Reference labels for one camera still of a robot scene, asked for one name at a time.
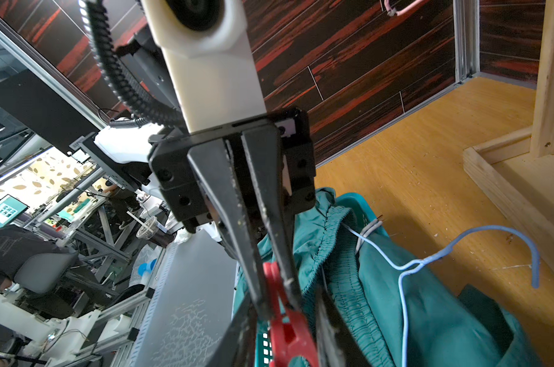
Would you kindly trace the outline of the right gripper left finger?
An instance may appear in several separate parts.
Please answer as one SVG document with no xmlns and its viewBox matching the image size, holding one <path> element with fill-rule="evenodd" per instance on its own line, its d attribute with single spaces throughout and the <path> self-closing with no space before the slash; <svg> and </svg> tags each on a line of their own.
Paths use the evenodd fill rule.
<svg viewBox="0 0 554 367">
<path fill-rule="evenodd" d="M 246 295 L 206 366 L 254 366 L 257 324 L 257 311 Z"/>
</svg>

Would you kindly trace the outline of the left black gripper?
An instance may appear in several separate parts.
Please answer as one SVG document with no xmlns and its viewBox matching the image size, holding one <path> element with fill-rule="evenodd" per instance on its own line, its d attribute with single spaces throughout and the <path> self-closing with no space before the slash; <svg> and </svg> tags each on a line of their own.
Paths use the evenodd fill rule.
<svg viewBox="0 0 554 367">
<path fill-rule="evenodd" d="M 252 226 L 257 229 L 262 222 L 279 265 L 287 306 L 300 310 L 302 292 L 290 213 L 302 213 L 315 205 L 314 144 L 307 112 L 290 107 L 192 135 L 173 132 L 150 141 L 148 164 L 177 221 L 194 233 L 197 226 L 213 220 L 203 193 L 217 212 L 220 233 L 243 269 L 258 317 L 268 321 L 273 316 L 261 257 L 252 238 Z M 287 200 L 284 166 L 292 191 Z"/>
</svg>

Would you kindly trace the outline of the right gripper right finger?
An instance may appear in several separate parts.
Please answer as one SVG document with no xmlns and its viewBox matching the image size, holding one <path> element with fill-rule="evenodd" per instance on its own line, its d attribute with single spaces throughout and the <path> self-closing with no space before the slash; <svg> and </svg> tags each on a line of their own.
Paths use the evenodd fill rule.
<svg viewBox="0 0 554 367">
<path fill-rule="evenodd" d="M 330 295 L 321 286 L 315 293 L 315 324 L 319 366 L 370 366 Z"/>
</svg>

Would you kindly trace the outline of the red clothespin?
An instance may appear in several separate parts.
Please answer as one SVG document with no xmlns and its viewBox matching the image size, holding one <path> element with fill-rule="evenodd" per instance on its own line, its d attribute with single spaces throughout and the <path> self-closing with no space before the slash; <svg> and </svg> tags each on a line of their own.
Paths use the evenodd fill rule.
<svg viewBox="0 0 554 367">
<path fill-rule="evenodd" d="M 278 263 L 266 262 L 263 270 L 269 286 L 274 316 L 269 321 L 269 339 L 273 360 L 270 366 L 289 366 L 292 359 L 301 357 L 309 366 L 318 367 L 318 351 L 306 317 L 288 305 Z"/>
</svg>

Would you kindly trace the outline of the green shorts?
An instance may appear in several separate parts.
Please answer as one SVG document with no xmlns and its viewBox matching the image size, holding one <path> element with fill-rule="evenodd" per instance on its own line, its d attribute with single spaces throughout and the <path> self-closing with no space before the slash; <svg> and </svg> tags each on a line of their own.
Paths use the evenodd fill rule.
<svg viewBox="0 0 554 367">
<path fill-rule="evenodd" d="M 538 366 L 520 323 L 475 287 L 454 296 L 428 266 L 395 245 L 365 200 L 331 188 L 310 193 L 295 217 L 293 263 L 303 296 L 287 309 L 284 268 L 270 238 L 258 244 L 275 317 L 257 337 L 270 366 Z"/>
</svg>

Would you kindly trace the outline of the blue wire hanger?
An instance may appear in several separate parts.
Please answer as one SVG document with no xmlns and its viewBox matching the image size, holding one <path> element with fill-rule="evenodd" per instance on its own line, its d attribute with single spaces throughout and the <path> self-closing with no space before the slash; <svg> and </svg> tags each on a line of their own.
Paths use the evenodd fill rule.
<svg viewBox="0 0 554 367">
<path fill-rule="evenodd" d="M 376 232 L 356 234 L 359 279 L 390 366 L 540 366 L 518 319 L 471 284 L 448 281 L 455 243 L 423 258 Z"/>
</svg>

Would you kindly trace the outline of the pink wire hanger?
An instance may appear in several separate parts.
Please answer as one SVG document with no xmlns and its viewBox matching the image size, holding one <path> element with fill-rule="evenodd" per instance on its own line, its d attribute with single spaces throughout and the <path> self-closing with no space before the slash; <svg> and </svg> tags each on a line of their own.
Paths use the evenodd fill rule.
<svg viewBox="0 0 554 367">
<path fill-rule="evenodd" d="M 424 0 L 414 0 L 408 5 L 405 5 L 403 7 L 400 7 L 399 9 L 396 6 L 392 6 L 390 0 L 384 0 L 382 2 L 382 8 L 387 13 L 389 17 L 399 17 L 403 15 L 407 15 L 412 10 L 416 9 L 418 6 L 420 6 Z"/>
</svg>

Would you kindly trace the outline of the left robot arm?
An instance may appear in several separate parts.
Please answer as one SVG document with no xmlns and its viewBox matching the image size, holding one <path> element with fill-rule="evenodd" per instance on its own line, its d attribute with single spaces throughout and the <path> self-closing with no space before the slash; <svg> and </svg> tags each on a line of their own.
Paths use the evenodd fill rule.
<svg viewBox="0 0 554 367">
<path fill-rule="evenodd" d="M 314 146 L 307 113 L 268 112 L 240 1 L 144 1 L 178 107 L 157 101 L 122 65 L 106 7 L 82 1 L 90 47 L 105 81 L 136 119 L 170 128 L 148 164 L 175 218 L 194 232 L 214 221 L 227 253 L 243 268 L 264 321 L 273 318 L 256 235 L 272 241 L 284 306 L 304 305 L 293 257 L 295 216 L 315 203 Z"/>
</svg>

